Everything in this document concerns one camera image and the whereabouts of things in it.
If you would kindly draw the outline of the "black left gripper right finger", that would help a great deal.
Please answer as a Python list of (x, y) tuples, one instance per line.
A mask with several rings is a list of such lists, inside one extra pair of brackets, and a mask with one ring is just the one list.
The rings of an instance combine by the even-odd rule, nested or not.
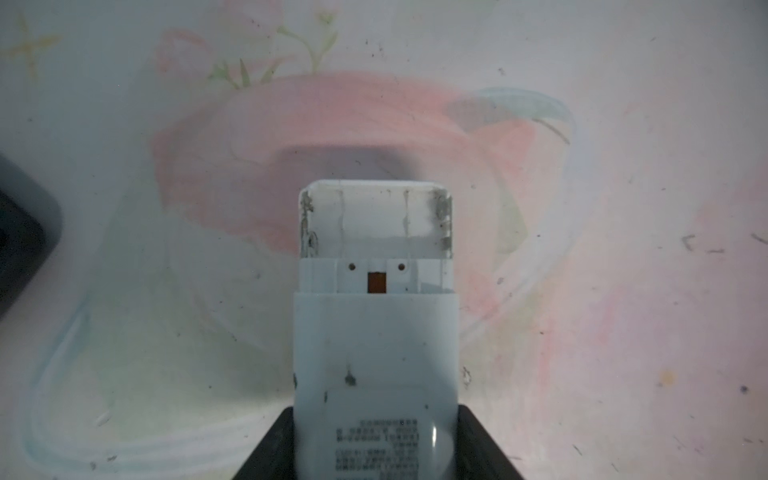
[(458, 406), (456, 478), (461, 480), (524, 480), (510, 458), (466, 405)]

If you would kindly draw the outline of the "white air conditioner remote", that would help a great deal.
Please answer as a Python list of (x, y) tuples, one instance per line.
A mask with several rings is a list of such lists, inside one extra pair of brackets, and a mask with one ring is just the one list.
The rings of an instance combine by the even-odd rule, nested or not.
[(435, 183), (321, 180), (299, 197), (301, 479), (456, 475), (453, 199)]

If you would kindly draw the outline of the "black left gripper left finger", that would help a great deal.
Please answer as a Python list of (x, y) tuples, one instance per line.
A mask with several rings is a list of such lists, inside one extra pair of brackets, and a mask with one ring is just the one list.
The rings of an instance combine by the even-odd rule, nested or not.
[(233, 480), (295, 480), (295, 425), (286, 407), (241, 465)]

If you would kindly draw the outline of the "black desktop calculator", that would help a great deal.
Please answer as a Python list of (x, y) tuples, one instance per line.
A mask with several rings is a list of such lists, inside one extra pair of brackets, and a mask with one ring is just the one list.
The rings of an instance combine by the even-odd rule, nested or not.
[(1, 313), (5, 314), (58, 244), (62, 211), (36, 180), (1, 157)]

